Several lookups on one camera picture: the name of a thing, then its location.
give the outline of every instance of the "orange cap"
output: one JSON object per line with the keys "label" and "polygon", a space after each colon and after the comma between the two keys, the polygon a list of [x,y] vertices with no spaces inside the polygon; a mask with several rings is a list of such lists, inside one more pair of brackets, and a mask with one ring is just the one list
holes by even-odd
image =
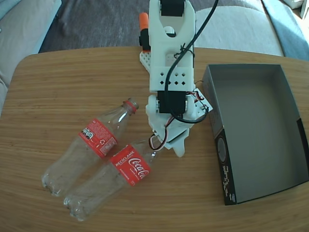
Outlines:
{"label": "orange cap", "polygon": [[147,13],[140,13],[140,30],[148,29],[149,19]]}

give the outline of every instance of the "robotic arm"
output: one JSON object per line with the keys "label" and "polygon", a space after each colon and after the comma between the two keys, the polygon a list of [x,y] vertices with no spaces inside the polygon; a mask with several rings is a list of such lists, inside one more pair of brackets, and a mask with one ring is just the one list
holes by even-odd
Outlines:
{"label": "robotic arm", "polygon": [[160,147],[153,149],[173,148],[176,155],[182,157],[184,140],[194,124],[175,120],[171,110],[186,120],[196,120],[212,110],[194,84],[193,46],[188,48],[169,77],[169,103],[165,94],[171,66],[196,34],[195,10],[188,0],[150,0],[149,18],[146,13],[140,15],[140,29],[143,47],[140,61],[149,72],[149,90],[153,93],[149,96],[146,114],[154,135],[162,142]]}

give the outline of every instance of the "coca-cola bottle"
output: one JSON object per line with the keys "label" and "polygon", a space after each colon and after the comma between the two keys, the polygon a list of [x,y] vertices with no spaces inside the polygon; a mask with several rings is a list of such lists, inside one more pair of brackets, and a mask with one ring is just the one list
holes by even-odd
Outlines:
{"label": "coca-cola bottle", "polygon": [[[161,144],[157,137],[154,145]],[[148,140],[133,142],[113,156],[89,180],[72,189],[63,204],[83,221],[121,189],[136,185],[149,172],[157,155]]]}
{"label": "coca-cola bottle", "polygon": [[42,176],[42,184],[54,196],[65,194],[78,177],[105,157],[123,134],[130,115],[139,105],[128,99],[122,106],[93,119],[71,143],[64,155]]}

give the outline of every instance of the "wooden table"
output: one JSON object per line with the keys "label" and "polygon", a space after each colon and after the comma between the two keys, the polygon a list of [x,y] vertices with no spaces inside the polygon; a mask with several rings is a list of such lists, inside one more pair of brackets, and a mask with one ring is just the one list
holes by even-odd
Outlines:
{"label": "wooden table", "polygon": [[[41,175],[80,129],[126,98],[135,97],[140,110],[121,145],[151,134],[145,113],[149,75],[139,52],[136,47],[59,51],[27,57],[18,65],[0,119],[0,231],[308,231],[309,183],[224,206],[209,119],[192,128],[183,158],[163,152],[147,179],[86,222],[70,217],[62,199],[43,190]],[[281,64],[309,135],[309,63],[196,49],[196,80],[209,63]]]}

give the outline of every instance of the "open box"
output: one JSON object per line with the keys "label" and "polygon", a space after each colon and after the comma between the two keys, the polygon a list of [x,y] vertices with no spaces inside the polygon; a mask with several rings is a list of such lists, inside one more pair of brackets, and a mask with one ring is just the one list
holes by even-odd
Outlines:
{"label": "open box", "polygon": [[309,180],[305,130],[280,65],[209,65],[203,81],[226,205]]}

